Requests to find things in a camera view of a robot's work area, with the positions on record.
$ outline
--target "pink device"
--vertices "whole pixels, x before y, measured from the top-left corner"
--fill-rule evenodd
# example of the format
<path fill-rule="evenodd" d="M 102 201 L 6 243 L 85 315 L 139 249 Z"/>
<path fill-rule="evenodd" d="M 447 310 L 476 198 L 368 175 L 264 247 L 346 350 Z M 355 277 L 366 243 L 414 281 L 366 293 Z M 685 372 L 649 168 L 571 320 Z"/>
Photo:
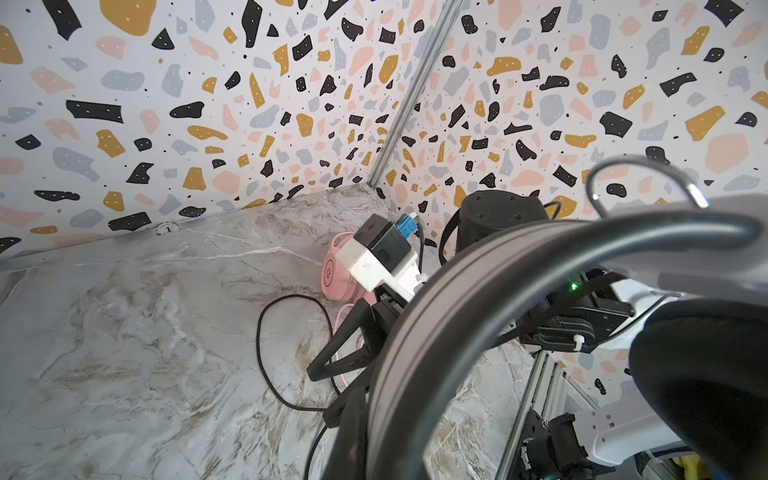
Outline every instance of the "pink device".
<path fill-rule="evenodd" d="M 349 274 L 349 271 L 336 260 L 336 254 L 352 238 L 352 235 L 354 232 L 342 232 L 331 240 L 331 246 L 323 262 L 320 286 L 328 300 L 355 303 L 360 298 L 365 297 L 368 303 L 372 305 L 376 303 L 376 296 L 373 292 L 368 292 L 362 288 L 357 280 Z"/>

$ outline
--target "silver ring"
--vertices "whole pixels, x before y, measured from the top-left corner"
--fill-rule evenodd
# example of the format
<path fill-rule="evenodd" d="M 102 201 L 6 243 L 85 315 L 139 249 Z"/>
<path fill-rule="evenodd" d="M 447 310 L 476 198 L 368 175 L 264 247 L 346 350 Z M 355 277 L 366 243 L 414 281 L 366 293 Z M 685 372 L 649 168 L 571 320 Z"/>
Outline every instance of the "silver ring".
<path fill-rule="evenodd" d="M 674 180 L 674 183 L 679 185 L 680 188 L 685 191 L 686 196 L 696 208 L 707 208 L 710 206 L 707 198 L 701 193 L 701 190 L 699 190 L 699 187 L 697 187 L 696 184 L 682 171 L 671 165 L 649 160 L 640 155 L 627 155 L 609 158 L 608 160 L 599 163 L 587 176 L 587 198 L 601 218 L 608 218 L 608 210 L 603 207 L 603 203 L 600 201 L 600 195 L 594 192 L 594 180 L 601 170 L 622 164 L 640 165 L 641 167 L 647 167 L 651 170 L 661 172 Z"/>

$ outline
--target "gray marble surface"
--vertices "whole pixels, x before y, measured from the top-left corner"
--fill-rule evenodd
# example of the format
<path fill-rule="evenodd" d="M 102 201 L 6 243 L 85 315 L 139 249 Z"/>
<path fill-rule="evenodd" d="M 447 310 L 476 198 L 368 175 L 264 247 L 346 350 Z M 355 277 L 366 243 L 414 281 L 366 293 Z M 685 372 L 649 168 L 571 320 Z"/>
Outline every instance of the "gray marble surface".
<path fill-rule="evenodd" d="M 267 389 L 257 318 L 303 293 L 333 320 L 328 244 L 374 212 L 384 202 L 355 187 L 0 263 L 0 477 L 302 478 L 322 419 Z M 428 249 L 425 270 L 437 267 Z M 264 322 L 278 390 L 328 405 L 329 382 L 305 372 L 329 335 L 317 306 L 286 300 Z M 516 344 L 481 359 L 425 452 L 432 478 L 493 477 L 531 364 Z"/>

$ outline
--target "metal corner post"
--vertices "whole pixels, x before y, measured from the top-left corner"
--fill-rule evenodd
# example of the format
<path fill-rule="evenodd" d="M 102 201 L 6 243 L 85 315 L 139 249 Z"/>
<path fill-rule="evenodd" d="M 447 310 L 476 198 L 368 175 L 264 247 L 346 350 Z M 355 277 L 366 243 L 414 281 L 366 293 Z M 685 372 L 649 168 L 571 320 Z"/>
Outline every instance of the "metal corner post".
<path fill-rule="evenodd" d="M 445 0 L 445 6 L 440 12 L 440 16 L 435 23 L 435 30 L 432 33 L 432 37 L 429 39 L 424 50 L 422 60 L 419 62 L 419 66 L 416 67 L 416 72 L 413 75 L 411 84 L 408 86 L 406 96 L 400 103 L 400 109 L 395 114 L 395 120 L 392 122 L 392 126 L 389 129 L 389 133 L 384 140 L 379 155 L 376 157 L 376 161 L 373 163 L 373 169 L 368 177 L 367 184 L 371 188 L 376 188 L 381 176 L 384 173 L 389 157 L 392 155 L 392 151 L 395 149 L 402 129 L 405 127 L 409 115 L 411 114 L 413 107 L 416 105 L 416 101 L 419 99 L 419 95 L 424 91 L 427 78 L 432 73 L 432 67 L 434 67 L 437 58 L 440 56 L 440 52 L 445 46 L 445 42 L 448 40 L 448 36 L 451 33 L 451 28 L 458 18 L 458 13 L 461 11 L 462 4 L 465 0 Z"/>

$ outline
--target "terrazzo patterned wall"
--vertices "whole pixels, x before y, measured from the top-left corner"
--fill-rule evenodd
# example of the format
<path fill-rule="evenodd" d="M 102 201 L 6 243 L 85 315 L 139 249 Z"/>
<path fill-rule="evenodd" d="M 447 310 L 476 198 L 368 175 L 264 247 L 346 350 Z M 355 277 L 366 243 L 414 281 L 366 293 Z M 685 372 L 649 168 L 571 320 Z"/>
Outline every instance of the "terrazzo patterned wall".
<path fill-rule="evenodd" d="M 359 183 L 442 0 L 0 6 L 0 258 Z"/>
<path fill-rule="evenodd" d="M 435 246 L 478 189 L 559 200 L 560 217 L 594 217 L 584 179 L 625 153 L 671 162 L 709 197 L 768 191 L 767 19 L 768 3 L 755 0 L 472 2 L 379 196 L 393 210 L 418 209 Z M 609 208 L 682 198 L 639 167 L 600 180 Z"/>

